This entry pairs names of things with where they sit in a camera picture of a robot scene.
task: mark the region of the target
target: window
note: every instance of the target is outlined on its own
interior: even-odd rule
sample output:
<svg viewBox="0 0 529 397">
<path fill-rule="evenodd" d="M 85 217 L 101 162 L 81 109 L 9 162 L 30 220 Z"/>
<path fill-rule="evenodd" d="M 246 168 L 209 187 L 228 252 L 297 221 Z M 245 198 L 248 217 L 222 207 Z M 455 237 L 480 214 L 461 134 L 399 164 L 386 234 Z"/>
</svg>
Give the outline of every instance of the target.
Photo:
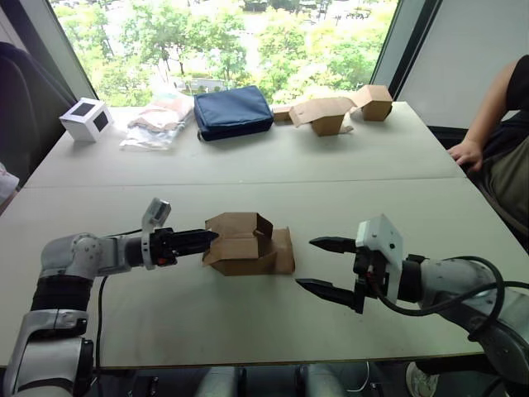
<svg viewBox="0 0 529 397">
<path fill-rule="evenodd" d="M 98 96 L 141 106 L 257 85 L 290 103 L 367 84 L 398 0 L 51 0 Z"/>
</svg>

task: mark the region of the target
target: black screen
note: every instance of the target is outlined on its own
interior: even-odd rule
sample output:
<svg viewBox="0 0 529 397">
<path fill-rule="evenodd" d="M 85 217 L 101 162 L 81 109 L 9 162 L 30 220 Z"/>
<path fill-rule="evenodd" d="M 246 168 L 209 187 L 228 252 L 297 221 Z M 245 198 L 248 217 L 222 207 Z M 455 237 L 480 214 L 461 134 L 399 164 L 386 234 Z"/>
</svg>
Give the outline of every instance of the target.
<svg viewBox="0 0 529 397">
<path fill-rule="evenodd" d="M 107 115 L 105 112 L 101 112 L 99 116 L 93 119 L 93 124 L 101 132 L 101 130 L 108 124 Z"/>
<path fill-rule="evenodd" d="M 91 103 L 81 103 L 77 108 L 72 112 L 75 116 L 84 116 L 86 113 L 90 112 L 90 109 L 95 105 Z"/>
</svg>

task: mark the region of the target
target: hand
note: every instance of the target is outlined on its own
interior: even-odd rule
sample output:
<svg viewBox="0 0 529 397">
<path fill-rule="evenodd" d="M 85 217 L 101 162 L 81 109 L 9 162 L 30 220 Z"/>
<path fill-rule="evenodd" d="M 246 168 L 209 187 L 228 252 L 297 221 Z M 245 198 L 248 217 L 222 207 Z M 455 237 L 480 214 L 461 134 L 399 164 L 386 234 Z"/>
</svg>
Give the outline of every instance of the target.
<svg viewBox="0 0 529 397">
<path fill-rule="evenodd" d="M 481 170 L 483 150 L 478 143 L 464 139 L 459 145 L 452 146 L 448 153 L 457 165 L 470 163 L 469 171 L 476 172 Z"/>
</svg>

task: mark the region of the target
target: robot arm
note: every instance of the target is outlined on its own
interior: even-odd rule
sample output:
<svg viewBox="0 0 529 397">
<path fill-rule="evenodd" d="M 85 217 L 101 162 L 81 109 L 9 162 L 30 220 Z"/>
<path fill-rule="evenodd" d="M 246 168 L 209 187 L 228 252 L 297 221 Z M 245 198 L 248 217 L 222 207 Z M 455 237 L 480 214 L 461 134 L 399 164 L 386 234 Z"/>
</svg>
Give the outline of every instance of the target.
<svg viewBox="0 0 529 397">
<path fill-rule="evenodd" d="M 353 271 L 357 277 L 354 291 L 320 280 L 297 280 L 304 289 L 357 313 L 363 313 L 365 297 L 381 299 L 407 315 L 439 313 L 479 342 L 511 396 L 529 394 L 529 296 L 505 289 L 501 312 L 483 327 L 498 290 L 493 272 L 476 263 L 478 258 L 436 261 L 410 255 L 403 261 L 403 239 L 384 215 L 361 223 L 356 240 L 319 237 L 311 243 L 327 251 L 355 253 Z M 436 309 L 438 304 L 479 287 L 480 293 Z M 395 305 L 397 299 L 417 303 L 421 311 L 401 309 Z"/>
<path fill-rule="evenodd" d="M 4 395 L 76 396 L 88 390 L 93 343 L 82 335 L 93 279 L 140 265 L 148 270 L 173 265 L 178 256 L 204 252 L 218 236 L 202 229 L 155 229 L 170 209 L 155 198 L 142 219 L 141 237 L 80 233 L 46 245 L 31 311 L 22 320 L 4 376 Z"/>
</svg>

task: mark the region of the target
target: shoe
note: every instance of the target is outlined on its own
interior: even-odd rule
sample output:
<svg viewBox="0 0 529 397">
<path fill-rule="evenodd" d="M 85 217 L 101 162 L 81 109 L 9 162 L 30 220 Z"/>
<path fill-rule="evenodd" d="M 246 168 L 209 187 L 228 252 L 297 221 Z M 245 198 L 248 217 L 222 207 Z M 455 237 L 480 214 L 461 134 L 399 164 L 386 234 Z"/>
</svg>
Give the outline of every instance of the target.
<svg viewBox="0 0 529 397">
<path fill-rule="evenodd" d="M 437 390 L 438 375 L 427 375 L 410 362 L 406 368 L 407 391 L 412 397 L 432 397 Z"/>
</svg>

